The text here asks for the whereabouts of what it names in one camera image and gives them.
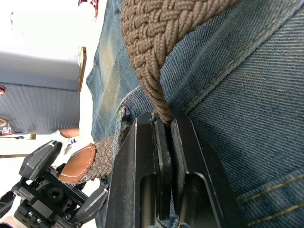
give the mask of gear wheel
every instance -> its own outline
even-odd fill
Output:
[[[47,191],[47,197],[53,202],[58,203],[60,202],[65,193],[59,187],[52,187]]]

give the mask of floor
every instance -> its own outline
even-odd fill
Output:
[[[90,91],[86,86],[86,78],[93,67],[93,59],[95,51],[98,45],[103,20],[105,13],[106,0],[99,1],[98,17],[95,19],[84,18],[82,24],[80,25],[82,34],[85,34],[80,40],[80,46],[85,46],[87,50],[87,62],[85,68],[84,82],[82,85],[82,91],[80,93],[80,141],[83,145],[92,143],[93,139],[91,136],[91,125],[92,125],[92,108],[93,102]],[[89,6],[84,6],[84,11],[92,11]],[[49,136],[37,137],[35,141],[21,141],[15,139],[0,139],[0,173],[1,173],[1,188],[0,196],[9,191],[13,185],[15,185],[19,180],[20,176],[18,174],[24,157],[17,158],[1,158],[4,154],[28,154],[34,151],[40,145],[50,140]],[[89,181],[84,189],[84,193],[90,195],[99,186],[99,181]],[[16,225],[18,228],[23,228],[23,225]],[[92,220],[82,226],[83,228],[93,228],[96,227],[95,220]]]

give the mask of red object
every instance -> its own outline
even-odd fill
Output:
[[[0,95],[3,95],[5,93],[5,88],[0,86]]]

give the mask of jeans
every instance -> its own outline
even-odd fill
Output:
[[[186,35],[161,69],[170,107],[219,156],[248,226],[304,227],[304,0],[240,0]],[[109,0],[87,79],[95,140],[153,107]],[[114,155],[119,147],[114,147]],[[161,227],[177,227],[174,215]]]

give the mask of faded denim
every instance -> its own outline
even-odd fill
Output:
[[[240,0],[188,34],[161,70],[170,107],[186,113],[218,154],[254,228],[304,227],[303,5]],[[121,6],[107,3],[87,79],[95,140],[119,135],[126,114],[131,124],[153,110],[123,43]],[[178,221],[172,215],[159,226]]]

